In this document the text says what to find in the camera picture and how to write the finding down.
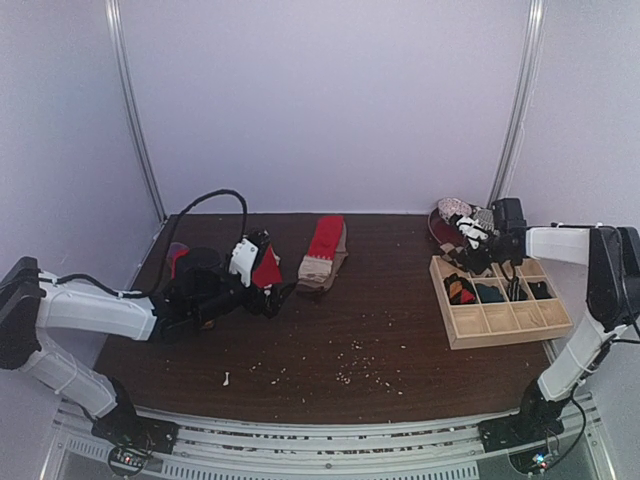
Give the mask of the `brown argyle sock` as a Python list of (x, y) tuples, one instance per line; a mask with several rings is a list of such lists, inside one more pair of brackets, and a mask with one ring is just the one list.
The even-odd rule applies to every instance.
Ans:
[(469, 273), (472, 270), (474, 250), (469, 246), (444, 243), (439, 246), (441, 258), (453, 267)]

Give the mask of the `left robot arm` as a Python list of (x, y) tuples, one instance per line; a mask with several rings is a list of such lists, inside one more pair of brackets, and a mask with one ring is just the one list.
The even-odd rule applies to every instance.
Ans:
[(126, 390), (76, 360), (51, 329), (105, 333), (173, 343), (214, 326), (238, 308), (272, 318), (293, 292), (284, 283), (267, 231), (241, 237), (227, 256), (207, 247), (169, 244), (168, 283), (157, 292), (115, 291), (92, 278), (57, 277), (21, 258), (1, 282), (1, 367), (36, 378), (77, 403), (123, 444), (144, 424)]

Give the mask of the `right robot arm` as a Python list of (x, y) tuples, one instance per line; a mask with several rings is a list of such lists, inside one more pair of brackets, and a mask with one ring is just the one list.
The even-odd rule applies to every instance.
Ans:
[(453, 213), (447, 222), (465, 238), (465, 267), (480, 273), (491, 263), (520, 266), (526, 259), (587, 268), (586, 310), (570, 339), (537, 380), (548, 402), (570, 396), (609, 345), (639, 321), (639, 232), (604, 224), (529, 226), (517, 198), (488, 209)]

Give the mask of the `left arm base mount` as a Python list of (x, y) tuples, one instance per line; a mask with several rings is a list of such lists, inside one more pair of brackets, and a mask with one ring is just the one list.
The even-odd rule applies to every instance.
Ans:
[(131, 405), (117, 405), (92, 423), (91, 433), (114, 446), (162, 454), (173, 452), (179, 432), (177, 423), (139, 416)]

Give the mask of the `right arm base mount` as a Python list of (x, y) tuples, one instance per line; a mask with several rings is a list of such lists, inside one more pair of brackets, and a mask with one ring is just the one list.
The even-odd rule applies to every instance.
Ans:
[(563, 402), (546, 402), (521, 406), (516, 414), (481, 421), (479, 436), (486, 453), (539, 442), (548, 433), (560, 435)]

